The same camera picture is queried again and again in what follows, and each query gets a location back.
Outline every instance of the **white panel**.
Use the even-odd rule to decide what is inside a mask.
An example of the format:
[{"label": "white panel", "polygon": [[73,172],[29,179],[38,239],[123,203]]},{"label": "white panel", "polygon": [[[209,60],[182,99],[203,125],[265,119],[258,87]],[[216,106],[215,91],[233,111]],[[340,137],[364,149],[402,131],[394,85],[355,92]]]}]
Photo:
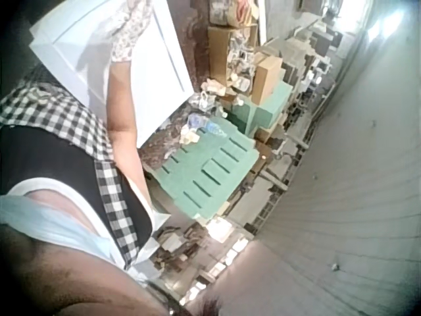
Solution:
[{"label": "white panel", "polygon": [[[31,29],[38,58],[104,121],[112,45],[107,26],[124,2],[67,1]],[[138,147],[193,93],[166,1],[155,0],[154,9],[132,61]]]}]

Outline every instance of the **wall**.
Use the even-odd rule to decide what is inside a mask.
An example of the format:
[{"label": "wall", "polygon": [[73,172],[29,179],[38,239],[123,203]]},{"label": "wall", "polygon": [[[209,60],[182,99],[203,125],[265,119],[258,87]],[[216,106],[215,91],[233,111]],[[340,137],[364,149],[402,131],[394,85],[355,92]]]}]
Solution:
[{"label": "wall", "polygon": [[211,289],[223,315],[403,315],[421,299],[420,34],[411,9],[320,123],[258,241]]}]

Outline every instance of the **light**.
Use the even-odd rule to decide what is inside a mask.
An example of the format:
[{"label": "light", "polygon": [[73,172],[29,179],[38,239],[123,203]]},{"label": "light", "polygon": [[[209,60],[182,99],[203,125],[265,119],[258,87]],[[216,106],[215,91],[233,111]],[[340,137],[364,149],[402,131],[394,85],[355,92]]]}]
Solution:
[{"label": "light", "polygon": [[230,249],[230,250],[228,250],[228,252],[226,253],[226,257],[227,258],[235,258],[235,257],[237,257],[237,254],[238,254],[238,252],[236,252],[235,250],[233,250],[233,249]]},{"label": "light", "polygon": [[206,284],[203,284],[203,283],[198,282],[198,283],[196,284],[196,287],[197,287],[198,289],[200,289],[200,290],[204,290],[204,289],[206,288]]},{"label": "light", "polygon": [[242,252],[248,243],[249,241],[245,238],[238,240],[234,246],[232,246],[232,249],[236,250],[236,252]]},{"label": "light", "polygon": [[189,301],[193,301],[197,297],[199,292],[200,292],[200,290],[198,288],[196,288],[196,287],[191,288],[190,289]]},{"label": "light", "polygon": [[218,262],[215,265],[215,269],[218,270],[218,271],[223,271],[225,268],[226,268],[226,266],[223,263],[221,263],[221,262]]},{"label": "light", "polygon": [[234,261],[234,258],[226,258],[226,259],[225,259],[225,264],[226,264],[227,266],[230,266],[230,265],[232,264],[232,261]]},{"label": "light", "polygon": [[209,222],[206,226],[210,237],[222,243],[228,238],[232,232],[232,225],[222,217],[217,217]]},{"label": "light", "polygon": [[368,41],[371,43],[380,34],[380,21],[377,21],[371,29],[367,31]]},{"label": "light", "polygon": [[385,18],[383,21],[383,36],[385,38],[388,38],[390,35],[392,35],[399,27],[400,23],[402,22],[402,19],[403,12],[401,11],[397,11]]}]

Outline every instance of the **box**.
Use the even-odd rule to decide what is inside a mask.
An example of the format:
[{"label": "box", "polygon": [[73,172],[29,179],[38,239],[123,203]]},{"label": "box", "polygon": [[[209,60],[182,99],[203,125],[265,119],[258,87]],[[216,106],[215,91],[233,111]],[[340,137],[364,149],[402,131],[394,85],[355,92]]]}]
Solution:
[{"label": "box", "polygon": [[272,161],[273,155],[272,149],[270,149],[270,147],[256,141],[256,149],[259,151],[259,159],[257,159],[256,163],[251,167],[251,174],[258,174],[263,169],[265,164]]},{"label": "box", "polygon": [[260,105],[274,91],[281,73],[282,58],[268,56],[256,67],[251,101]]},{"label": "box", "polygon": [[218,80],[226,87],[229,86],[228,52],[230,49],[230,38],[231,34],[238,30],[250,32],[249,45],[256,47],[257,25],[240,29],[219,26],[208,27],[210,77]]}]

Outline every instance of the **black and white checkered fabric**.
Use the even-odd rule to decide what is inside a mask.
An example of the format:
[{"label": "black and white checkered fabric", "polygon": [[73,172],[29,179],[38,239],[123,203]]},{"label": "black and white checkered fabric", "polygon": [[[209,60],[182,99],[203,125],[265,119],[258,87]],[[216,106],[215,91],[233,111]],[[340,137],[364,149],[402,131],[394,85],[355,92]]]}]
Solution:
[{"label": "black and white checkered fabric", "polygon": [[0,128],[4,125],[42,128],[93,157],[105,211],[128,269],[136,261],[140,247],[122,195],[107,129],[99,118],[60,88],[57,82],[40,81],[27,78],[1,100]]}]

